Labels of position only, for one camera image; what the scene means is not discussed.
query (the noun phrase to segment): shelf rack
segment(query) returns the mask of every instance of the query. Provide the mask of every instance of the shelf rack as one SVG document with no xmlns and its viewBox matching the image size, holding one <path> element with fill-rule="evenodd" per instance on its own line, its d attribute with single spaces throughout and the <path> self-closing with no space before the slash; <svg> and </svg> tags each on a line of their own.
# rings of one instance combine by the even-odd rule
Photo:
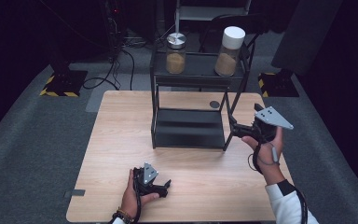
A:
<svg viewBox="0 0 358 224">
<path fill-rule="evenodd" d="M 242 48 L 241 55 L 249 55 Z M 225 140 L 222 109 L 232 114 L 245 90 L 249 76 L 249 65 L 240 56 L 236 71 L 231 77 L 220 77 L 214 71 L 217 54 L 188 52 L 184 72 L 173 75 L 166 70 L 166 52 L 153 47 L 150 61 L 150 84 L 152 94 L 153 118 L 151 124 L 152 144 L 156 147 L 202 147 L 227 149 L 229 140 Z M 240 81 L 237 90 L 231 90 L 233 81 Z M 222 90 L 220 103 L 211 102 L 211 109 L 167 108 L 159 103 L 159 87 L 188 87 Z M 232 105 L 228 92 L 235 91 Z"/>
</svg>

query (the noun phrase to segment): person's right hand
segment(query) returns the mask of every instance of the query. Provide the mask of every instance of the person's right hand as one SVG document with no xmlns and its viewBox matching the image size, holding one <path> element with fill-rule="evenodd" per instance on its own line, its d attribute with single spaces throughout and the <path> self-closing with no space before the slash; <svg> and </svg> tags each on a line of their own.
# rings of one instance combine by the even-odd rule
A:
<svg viewBox="0 0 358 224">
<path fill-rule="evenodd" d="M 253 150 L 258 145 L 258 142 L 251 136 L 244 136 L 242 141 L 248 144 Z M 275 138 L 269 142 L 261 145 L 258 153 L 257 165 L 260 167 L 263 176 L 268 185 L 276 184 L 284 180 L 284 176 L 279 168 L 278 163 L 274 163 L 272 159 L 272 148 L 275 147 L 278 160 L 282 155 L 283 149 L 283 129 L 277 127 Z"/>
</svg>

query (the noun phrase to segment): white sleeve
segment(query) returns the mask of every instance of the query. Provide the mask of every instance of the white sleeve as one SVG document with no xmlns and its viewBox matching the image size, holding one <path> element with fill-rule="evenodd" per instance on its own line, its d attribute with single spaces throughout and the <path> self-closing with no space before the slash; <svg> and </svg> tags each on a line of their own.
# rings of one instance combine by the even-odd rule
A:
<svg viewBox="0 0 358 224">
<path fill-rule="evenodd" d="M 275 184 L 266 186 L 266 191 L 277 224 L 301 223 L 301 203 L 295 190 L 283 195 L 278 184 Z M 318 223 L 310 210 L 308 210 L 308 223 Z"/>
<path fill-rule="evenodd" d="M 124 221 L 123 221 L 121 218 L 117 217 L 117 218 L 113 221 L 112 224 L 125 224 L 125 223 L 124 223 Z"/>
</svg>

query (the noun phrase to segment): finger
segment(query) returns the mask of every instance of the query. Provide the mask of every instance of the finger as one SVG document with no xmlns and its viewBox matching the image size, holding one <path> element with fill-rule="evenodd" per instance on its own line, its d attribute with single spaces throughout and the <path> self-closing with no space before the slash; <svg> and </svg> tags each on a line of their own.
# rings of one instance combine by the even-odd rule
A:
<svg viewBox="0 0 358 224">
<path fill-rule="evenodd" d="M 152 202 L 153 200 L 159 198 L 158 193 L 149 193 L 141 197 L 141 204 L 145 205 L 147 203 Z"/>
<path fill-rule="evenodd" d="M 277 127 L 275 138 L 272 140 L 272 143 L 276 148 L 282 148 L 283 145 L 283 128 Z"/>
<path fill-rule="evenodd" d="M 281 140 L 283 137 L 283 128 L 282 127 L 277 127 L 277 132 L 275 133 L 275 139 L 279 139 Z"/>
<path fill-rule="evenodd" d="M 129 182 L 127 184 L 127 187 L 130 189 L 133 189 L 133 170 L 132 169 L 130 169 Z"/>
<path fill-rule="evenodd" d="M 244 136 L 241 140 L 244 143 L 248 144 L 249 147 L 251 147 L 253 150 L 255 150 L 258 145 L 258 142 L 251 136 Z"/>
</svg>

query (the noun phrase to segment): black shelf tier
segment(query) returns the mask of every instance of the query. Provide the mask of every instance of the black shelf tier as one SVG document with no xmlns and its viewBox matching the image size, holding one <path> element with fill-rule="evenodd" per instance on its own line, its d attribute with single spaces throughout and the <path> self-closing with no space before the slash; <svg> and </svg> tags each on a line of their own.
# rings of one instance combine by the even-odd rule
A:
<svg viewBox="0 0 358 224">
<path fill-rule="evenodd" d="M 186 54 L 185 70 L 181 74 L 170 74 L 167 72 L 167 55 L 165 52 L 156 51 L 153 63 L 153 75 L 165 77 L 202 77 L 210 79 L 243 79 L 245 69 L 241 63 L 237 63 L 235 73 L 231 77 L 220 77 L 214 71 L 217 54 L 188 52 Z"/>
<path fill-rule="evenodd" d="M 160 108 L 155 143 L 156 147 L 223 148 L 225 136 L 221 112 Z"/>
</svg>

